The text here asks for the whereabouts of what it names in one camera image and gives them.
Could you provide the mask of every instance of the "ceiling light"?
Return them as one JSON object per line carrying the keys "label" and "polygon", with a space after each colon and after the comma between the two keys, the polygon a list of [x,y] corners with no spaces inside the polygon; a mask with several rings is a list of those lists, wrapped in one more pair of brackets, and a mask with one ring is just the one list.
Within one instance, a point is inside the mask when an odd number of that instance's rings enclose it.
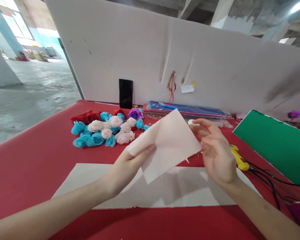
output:
{"label": "ceiling light", "polygon": [[294,13],[300,9],[300,2],[298,2],[294,7],[291,9],[291,13]]}

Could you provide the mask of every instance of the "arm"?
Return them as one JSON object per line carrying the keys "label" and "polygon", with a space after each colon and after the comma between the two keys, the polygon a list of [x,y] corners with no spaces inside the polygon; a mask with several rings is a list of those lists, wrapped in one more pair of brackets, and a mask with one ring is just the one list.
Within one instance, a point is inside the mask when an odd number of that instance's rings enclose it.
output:
{"label": "arm", "polygon": [[118,195],[156,149],[133,158],[123,151],[101,179],[0,220],[0,239],[48,239],[93,207]]}
{"label": "arm", "polygon": [[300,239],[300,226],[264,200],[237,175],[235,157],[227,139],[213,122],[193,121],[192,132],[201,139],[209,176],[238,204],[266,239]]}

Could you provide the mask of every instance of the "forearm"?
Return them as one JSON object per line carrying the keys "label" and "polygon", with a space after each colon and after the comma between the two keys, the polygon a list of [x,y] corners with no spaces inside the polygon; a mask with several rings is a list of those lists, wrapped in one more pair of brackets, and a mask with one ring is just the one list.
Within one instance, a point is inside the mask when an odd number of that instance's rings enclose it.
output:
{"label": "forearm", "polygon": [[266,239],[300,239],[300,226],[260,197],[240,179],[222,188]]}
{"label": "forearm", "polygon": [[0,239],[48,239],[108,199],[100,179],[0,220]]}

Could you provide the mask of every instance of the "hand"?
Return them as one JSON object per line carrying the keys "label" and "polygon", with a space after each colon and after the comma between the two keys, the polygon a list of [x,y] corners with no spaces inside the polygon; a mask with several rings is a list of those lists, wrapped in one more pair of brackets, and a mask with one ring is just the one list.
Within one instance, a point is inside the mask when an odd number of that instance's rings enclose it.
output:
{"label": "hand", "polygon": [[156,150],[155,145],[150,145],[136,157],[123,150],[110,172],[102,177],[103,185],[110,198],[117,196],[135,177],[144,161]]}
{"label": "hand", "polygon": [[220,186],[235,182],[238,179],[236,160],[220,129],[207,119],[196,119],[192,123],[200,124],[189,124],[189,127],[201,140],[203,162],[209,176]]}

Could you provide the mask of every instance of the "pink paper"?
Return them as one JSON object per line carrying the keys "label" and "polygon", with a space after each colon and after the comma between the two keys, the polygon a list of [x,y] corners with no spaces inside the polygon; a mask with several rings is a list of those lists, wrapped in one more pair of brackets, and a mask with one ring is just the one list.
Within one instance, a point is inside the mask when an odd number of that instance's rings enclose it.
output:
{"label": "pink paper", "polygon": [[177,109],[148,128],[126,150],[136,156],[151,144],[155,144],[157,150],[141,166],[147,184],[201,150],[198,140]]}

